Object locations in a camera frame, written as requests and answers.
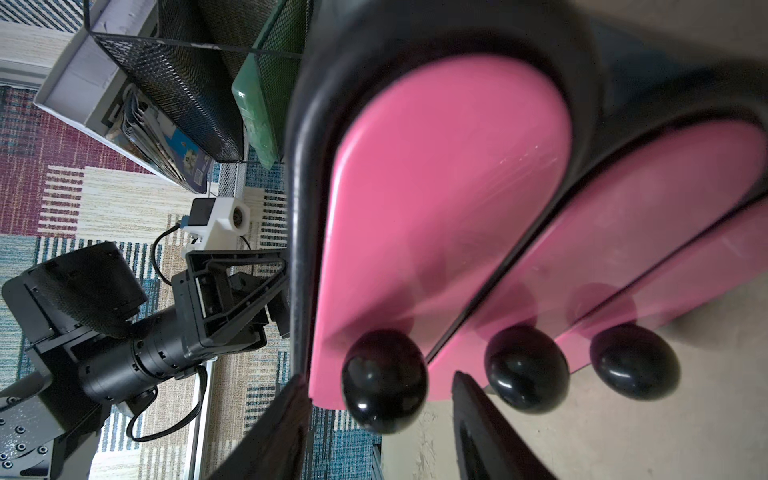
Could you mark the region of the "black pink drawer unit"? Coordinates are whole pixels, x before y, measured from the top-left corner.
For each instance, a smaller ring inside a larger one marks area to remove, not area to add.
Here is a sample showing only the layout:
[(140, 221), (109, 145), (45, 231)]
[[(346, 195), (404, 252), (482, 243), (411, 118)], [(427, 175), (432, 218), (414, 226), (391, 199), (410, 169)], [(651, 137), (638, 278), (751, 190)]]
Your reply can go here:
[(286, 137), (296, 369), (393, 434), (451, 399), (465, 479), (548, 479), (497, 409), (591, 367), (639, 401), (659, 327), (767, 269), (767, 66), (568, 1), (325, 1)]

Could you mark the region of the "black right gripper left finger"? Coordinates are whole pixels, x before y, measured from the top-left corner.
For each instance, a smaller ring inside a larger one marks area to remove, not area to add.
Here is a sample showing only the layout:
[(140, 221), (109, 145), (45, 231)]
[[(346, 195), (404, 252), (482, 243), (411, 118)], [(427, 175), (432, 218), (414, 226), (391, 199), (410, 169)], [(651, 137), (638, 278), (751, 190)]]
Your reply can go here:
[(309, 431), (311, 401), (304, 375), (293, 376), (212, 479), (298, 479)]

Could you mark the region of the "pink top drawer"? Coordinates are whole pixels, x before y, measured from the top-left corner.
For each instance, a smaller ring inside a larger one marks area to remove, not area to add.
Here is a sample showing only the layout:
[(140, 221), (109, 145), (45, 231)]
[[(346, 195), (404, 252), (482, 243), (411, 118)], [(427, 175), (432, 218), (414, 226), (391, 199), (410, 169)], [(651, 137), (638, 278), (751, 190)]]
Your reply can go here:
[(367, 102), (333, 158), (310, 394), (364, 429), (419, 416), (427, 355), (560, 186), (555, 83), (490, 54), (430, 62)]

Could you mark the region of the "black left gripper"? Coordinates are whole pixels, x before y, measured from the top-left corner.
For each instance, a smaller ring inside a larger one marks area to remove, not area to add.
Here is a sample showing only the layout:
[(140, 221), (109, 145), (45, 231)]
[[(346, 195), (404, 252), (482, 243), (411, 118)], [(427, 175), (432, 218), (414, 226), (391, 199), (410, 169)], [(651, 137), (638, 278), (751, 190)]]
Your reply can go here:
[(273, 322), (290, 336), (287, 251), (193, 250), (172, 278), (187, 354), (232, 354), (267, 344)]

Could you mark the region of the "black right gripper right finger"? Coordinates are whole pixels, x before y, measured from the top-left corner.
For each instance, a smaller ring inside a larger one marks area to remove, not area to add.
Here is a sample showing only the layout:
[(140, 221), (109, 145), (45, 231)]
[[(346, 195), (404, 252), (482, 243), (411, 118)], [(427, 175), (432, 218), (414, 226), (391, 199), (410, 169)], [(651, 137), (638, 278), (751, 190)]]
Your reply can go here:
[(470, 375), (454, 374), (452, 401), (462, 479), (554, 477)]

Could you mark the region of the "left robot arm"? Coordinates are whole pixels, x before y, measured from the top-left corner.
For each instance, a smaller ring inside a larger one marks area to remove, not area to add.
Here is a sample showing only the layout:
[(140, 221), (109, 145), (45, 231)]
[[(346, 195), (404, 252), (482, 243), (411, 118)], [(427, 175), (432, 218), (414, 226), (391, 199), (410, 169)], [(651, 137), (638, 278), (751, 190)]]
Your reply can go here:
[(266, 308), (285, 323), (287, 254), (195, 250), (172, 279), (173, 304), (147, 317), (147, 295), (112, 242), (38, 264), (2, 296), (29, 341), (31, 374), (1, 393), (1, 473), (56, 479), (97, 436), (113, 406), (136, 423), (160, 384), (196, 377), (208, 361), (262, 348)]

